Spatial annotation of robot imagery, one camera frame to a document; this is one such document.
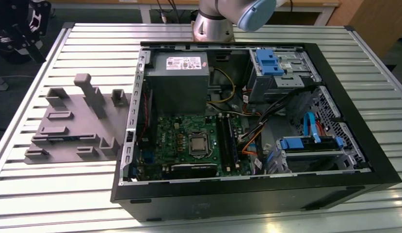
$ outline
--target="metal case frame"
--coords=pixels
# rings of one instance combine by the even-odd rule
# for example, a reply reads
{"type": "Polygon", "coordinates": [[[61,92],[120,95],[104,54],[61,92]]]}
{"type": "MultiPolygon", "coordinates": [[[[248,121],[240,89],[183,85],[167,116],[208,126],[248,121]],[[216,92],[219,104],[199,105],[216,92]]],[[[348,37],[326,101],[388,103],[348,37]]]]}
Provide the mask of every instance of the metal case frame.
{"type": "Polygon", "coordinates": [[[183,51],[191,48],[199,50],[208,46],[228,49],[262,46],[303,47],[340,112],[340,120],[348,126],[372,172],[121,186],[119,158],[111,201],[119,203],[139,221],[326,209],[366,192],[383,190],[402,182],[316,44],[143,42],[141,46],[148,49],[172,48],[183,51]]]}

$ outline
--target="green motherboard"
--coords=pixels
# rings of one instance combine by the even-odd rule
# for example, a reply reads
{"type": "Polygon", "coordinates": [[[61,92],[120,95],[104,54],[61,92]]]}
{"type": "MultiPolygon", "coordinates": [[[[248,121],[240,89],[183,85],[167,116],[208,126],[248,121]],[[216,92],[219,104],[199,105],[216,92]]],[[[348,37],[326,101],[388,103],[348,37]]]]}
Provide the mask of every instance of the green motherboard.
{"type": "MultiPolygon", "coordinates": [[[[151,166],[145,166],[144,180],[161,180],[161,169],[156,165],[165,164],[216,164],[216,177],[250,175],[250,161],[239,160],[236,169],[223,169],[219,153],[219,140],[216,132],[216,116],[160,116],[157,117],[156,149],[151,166]]],[[[232,134],[243,133],[240,119],[231,118],[232,134]]]]}

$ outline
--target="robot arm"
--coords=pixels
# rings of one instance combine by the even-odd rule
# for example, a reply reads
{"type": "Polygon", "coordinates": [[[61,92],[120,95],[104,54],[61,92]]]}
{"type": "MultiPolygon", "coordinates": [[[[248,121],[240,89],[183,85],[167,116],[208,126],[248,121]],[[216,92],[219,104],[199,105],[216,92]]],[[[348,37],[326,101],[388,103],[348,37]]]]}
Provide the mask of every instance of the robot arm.
{"type": "Polygon", "coordinates": [[[51,3],[45,0],[0,0],[0,52],[16,52],[29,55],[43,63],[45,58],[39,48],[45,36],[51,3]],[[28,22],[28,6],[32,7],[32,19],[28,22]]]}
{"type": "Polygon", "coordinates": [[[231,41],[232,23],[246,32],[256,31],[284,0],[200,0],[193,25],[197,41],[231,41]]]}

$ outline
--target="slotted aluminum surface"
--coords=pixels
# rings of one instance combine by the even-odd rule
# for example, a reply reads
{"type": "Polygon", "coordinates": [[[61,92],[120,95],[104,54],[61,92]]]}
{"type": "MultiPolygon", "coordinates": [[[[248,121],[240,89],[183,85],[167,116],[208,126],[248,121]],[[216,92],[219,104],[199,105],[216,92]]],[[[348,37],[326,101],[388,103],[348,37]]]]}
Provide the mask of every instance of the slotted aluminum surface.
{"type": "MultiPolygon", "coordinates": [[[[402,178],[402,89],[358,35],[342,27],[266,26],[234,29],[236,41],[318,43],[347,93],[402,178]]],[[[0,158],[0,232],[127,229],[169,232],[402,231],[402,183],[339,206],[310,212],[139,223],[109,203],[115,162],[25,165],[24,151],[48,105],[49,87],[80,92],[73,75],[89,73],[101,93],[131,92],[140,41],[191,41],[189,25],[76,24],[61,35],[37,79],[0,158]]]]}

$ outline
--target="sticker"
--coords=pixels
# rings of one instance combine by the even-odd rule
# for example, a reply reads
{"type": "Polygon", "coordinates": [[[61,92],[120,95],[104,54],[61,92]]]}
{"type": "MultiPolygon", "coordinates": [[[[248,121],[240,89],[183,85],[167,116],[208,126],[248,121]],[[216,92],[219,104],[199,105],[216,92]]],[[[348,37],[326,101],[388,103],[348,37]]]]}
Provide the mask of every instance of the sticker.
{"type": "Polygon", "coordinates": [[[248,103],[248,96],[243,95],[242,100],[244,101],[244,103],[248,103]]]}
{"type": "Polygon", "coordinates": [[[168,57],[167,69],[201,69],[200,57],[168,57]]]}
{"type": "Polygon", "coordinates": [[[282,68],[291,68],[290,63],[280,63],[279,66],[280,66],[282,68]]]}
{"type": "Polygon", "coordinates": [[[258,167],[259,169],[263,167],[263,163],[259,161],[258,158],[255,158],[254,164],[256,165],[256,167],[258,167]]]}

